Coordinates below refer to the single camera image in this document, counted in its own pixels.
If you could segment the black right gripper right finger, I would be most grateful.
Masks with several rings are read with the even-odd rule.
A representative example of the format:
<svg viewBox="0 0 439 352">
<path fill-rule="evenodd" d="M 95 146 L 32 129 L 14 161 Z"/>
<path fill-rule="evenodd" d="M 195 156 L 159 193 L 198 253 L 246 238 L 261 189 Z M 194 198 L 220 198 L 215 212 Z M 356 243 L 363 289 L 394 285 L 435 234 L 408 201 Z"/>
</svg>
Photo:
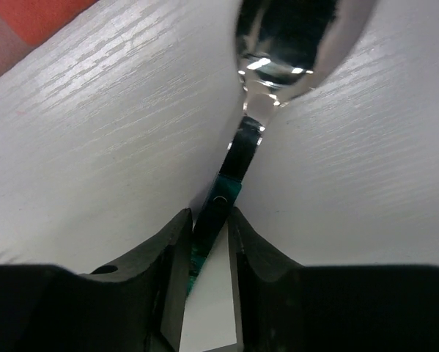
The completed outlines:
<svg viewBox="0 0 439 352">
<path fill-rule="evenodd" d="M 240 351 L 439 351 L 439 266 L 304 266 L 238 209 L 228 235 Z"/>
</svg>

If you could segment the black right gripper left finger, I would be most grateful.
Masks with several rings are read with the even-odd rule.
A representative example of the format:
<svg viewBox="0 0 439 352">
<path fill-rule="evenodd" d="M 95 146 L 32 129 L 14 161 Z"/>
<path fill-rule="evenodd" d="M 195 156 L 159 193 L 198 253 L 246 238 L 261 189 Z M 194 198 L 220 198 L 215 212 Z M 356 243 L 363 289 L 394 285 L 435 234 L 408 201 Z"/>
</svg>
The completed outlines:
<svg viewBox="0 0 439 352">
<path fill-rule="evenodd" d="M 192 214 L 90 274 L 0 265 L 0 351 L 178 351 Z"/>
</svg>

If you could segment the spoon with green handle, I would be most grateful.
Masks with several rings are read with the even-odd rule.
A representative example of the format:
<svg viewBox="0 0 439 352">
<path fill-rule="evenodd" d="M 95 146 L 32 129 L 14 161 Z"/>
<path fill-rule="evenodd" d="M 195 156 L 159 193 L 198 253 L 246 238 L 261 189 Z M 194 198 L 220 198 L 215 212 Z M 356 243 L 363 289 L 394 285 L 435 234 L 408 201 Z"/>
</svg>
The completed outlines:
<svg viewBox="0 0 439 352">
<path fill-rule="evenodd" d="M 363 34 L 376 1 L 243 1 L 235 29 L 242 117 L 193 226 L 188 289 L 209 256 L 277 111 L 318 88 Z"/>
</svg>

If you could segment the checkered orange blue cloth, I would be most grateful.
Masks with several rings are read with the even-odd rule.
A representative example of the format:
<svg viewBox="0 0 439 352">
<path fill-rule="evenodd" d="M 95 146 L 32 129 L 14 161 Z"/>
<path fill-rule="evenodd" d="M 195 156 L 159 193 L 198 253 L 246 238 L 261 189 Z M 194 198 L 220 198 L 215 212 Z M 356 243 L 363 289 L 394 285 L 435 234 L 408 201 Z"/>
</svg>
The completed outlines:
<svg viewBox="0 0 439 352">
<path fill-rule="evenodd" d="M 0 0 L 0 76 L 94 3 Z"/>
</svg>

